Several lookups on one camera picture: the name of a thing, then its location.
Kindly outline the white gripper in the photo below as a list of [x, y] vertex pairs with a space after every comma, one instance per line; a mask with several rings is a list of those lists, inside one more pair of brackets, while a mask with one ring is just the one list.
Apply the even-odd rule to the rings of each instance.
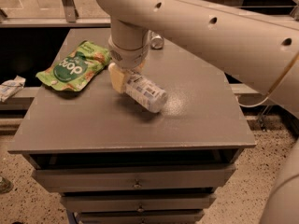
[[124, 49], [118, 47], [110, 37], [108, 47], [114, 62], [108, 66], [112, 87], [118, 93], [125, 93], [125, 83], [130, 76], [127, 69], [134, 69], [136, 72], [142, 73], [146, 63], [144, 60], [150, 49], [149, 42], [139, 49]]

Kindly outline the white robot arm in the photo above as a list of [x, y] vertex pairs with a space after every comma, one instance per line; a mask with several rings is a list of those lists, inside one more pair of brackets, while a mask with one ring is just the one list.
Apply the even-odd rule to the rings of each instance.
[[299, 28], [203, 0], [96, 0], [111, 18], [110, 52], [138, 67], [153, 31], [299, 118]]

